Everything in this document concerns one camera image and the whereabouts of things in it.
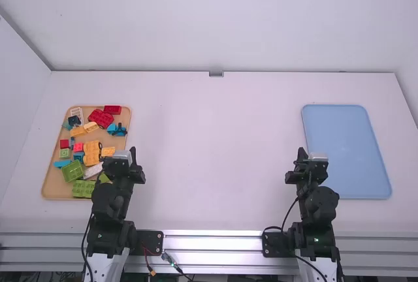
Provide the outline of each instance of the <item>green lego brick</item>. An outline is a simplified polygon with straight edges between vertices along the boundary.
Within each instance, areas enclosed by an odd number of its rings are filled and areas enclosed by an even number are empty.
[[[68,183],[83,177],[83,168],[78,160],[73,161],[61,169],[64,180]]]
[[[84,188],[84,197],[91,198],[91,194],[94,190],[94,186],[96,184],[96,181],[83,181],[85,188]]]
[[[83,197],[84,196],[85,184],[83,180],[77,180],[72,186],[72,197]]]
[[[66,159],[70,157],[70,149],[64,148],[59,150],[59,158]]]
[[[102,173],[99,176],[99,181],[100,181],[100,183],[106,183],[106,182],[109,182],[110,180],[109,180],[109,178],[107,177],[106,174]]]

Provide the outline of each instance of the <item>light blue tray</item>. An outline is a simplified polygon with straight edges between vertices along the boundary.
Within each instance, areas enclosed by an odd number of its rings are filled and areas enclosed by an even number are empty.
[[[302,109],[309,152],[329,157],[326,185],[341,198],[389,198],[392,189],[367,111],[358,105]]]

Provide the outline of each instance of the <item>orange lego brick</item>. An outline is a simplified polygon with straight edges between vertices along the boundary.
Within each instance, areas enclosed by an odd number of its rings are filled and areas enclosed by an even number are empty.
[[[86,130],[83,127],[75,127],[70,130],[70,135],[72,137],[77,137],[86,134]]]
[[[89,153],[83,157],[83,163],[86,166],[94,166],[100,163],[99,153]]]
[[[97,125],[96,122],[89,122],[84,125],[84,129],[86,130],[87,133],[93,132],[94,130],[97,130],[98,128],[99,126]]]
[[[115,153],[115,147],[102,148],[102,157],[111,157]]]
[[[100,153],[102,144],[98,140],[92,140],[91,142],[84,143],[83,150],[86,154],[88,153]]]

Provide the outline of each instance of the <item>white lego piece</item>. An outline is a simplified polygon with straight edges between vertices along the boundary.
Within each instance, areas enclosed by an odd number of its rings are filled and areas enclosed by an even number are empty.
[[[83,180],[90,179],[98,174],[102,170],[103,162],[95,164],[94,166],[89,167],[83,173]]]
[[[83,109],[81,107],[73,108],[70,110],[71,116],[78,116],[81,121],[81,127],[84,126]]]

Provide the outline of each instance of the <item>lego brick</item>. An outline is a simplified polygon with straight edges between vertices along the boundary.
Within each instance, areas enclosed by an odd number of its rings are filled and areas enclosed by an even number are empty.
[[[70,142],[68,140],[59,140],[60,149],[69,148],[69,147],[70,147]]]
[[[78,152],[80,152],[80,151],[83,151],[83,143],[75,143],[75,144],[74,144],[74,149],[73,149],[73,151],[74,151],[75,153],[78,153]]]
[[[66,159],[70,157],[70,149],[64,148],[59,151],[59,158]]]
[[[94,166],[91,166],[90,168],[87,168],[83,173],[83,179],[90,179],[94,177],[96,174],[99,174],[102,168],[103,163],[98,163]]]
[[[100,153],[102,144],[98,140],[92,140],[91,142],[84,143],[83,150],[87,153]]]
[[[84,126],[83,109],[81,107],[73,108],[70,110],[71,116],[78,116],[81,121],[81,126]]]
[[[109,180],[109,178],[107,177],[107,175],[106,175],[106,174],[102,173],[102,174],[99,176],[99,181],[100,181],[101,183],[107,183],[107,182],[109,182],[110,180]]]
[[[96,122],[92,121],[84,125],[84,129],[87,133],[93,132],[94,130],[97,130],[99,126]]]
[[[63,173],[64,180],[67,183],[77,180],[83,176],[83,168],[81,167],[81,163],[78,160],[73,161],[67,166],[63,166],[61,171]]]
[[[119,115],[122,111],[122,107],[121,106],[104,106],[103,108],[103,112],[106,114],[117,114]]]
[[[70,148],[71,148],[71,150],[74,149],[75,144],[76,144],[76,138],[75,137],[70,138]]]
[[[100,109],[94,109],[89,115],[88,120],[90,122],[94,121],[100,128],[106,129],[113,122],[114,118],[112,115],[106,114]]]
[[[104,147],[102,148],[102,157],[111,157],[115,153],[115,147]]]
[[[91,198],[91,194],[94,191],[94,187],[96,186],[95,181],[83,181],[84,182],[84,197]]]
[[[72,197],[84,197],[84,189],[86,188],[86,185],[84,184],[83,180],[77,180],[74,182],[74,185],[72,186]]]
[[[54,167],[61,169],[63,166],[69,165],[70,163],[71,163],[71,160],[55,161]]]
[[[77,137],[77,136],[81,136],[86,134],[86,130],[84,129],[84,127],[75,127],[70,131],[70,135],[72,137]]]
[[[111,125],[108,126],[106,131],[112,136],[125,136],[126,134],[128,134],[128,132],[126,131],[126,128],[122,127],[122,123],[120,122],[118,123],[118,125],[116,125],[115,123],[112,123]]]
[[[84,158],[84,152],[80,152],[80,153],[73,153],[72,155],[74,157],[74,160],[78,160],[81,163],[83,163],[83,158]]]
[[[77,127],[81,125],[81,120],[78,116],[68,117],[68,124],[72,127]]]
[[[63,127],[64,129],[67,129],[68,131],[70,131],[70,130],[72,129],[72,126],[71,126],[71,125],[69,125],[68,120],[65,120],[65,121],[63,122],[62,127]]]
[[[86,165],[86,166],[94,166],[94,165],[97,165],[100,162],[100,160],[99,160],[99,154],[98,153],[89,153],[89,154],[86,154],[83,157],[83,162],[84,162],[84,165]]]

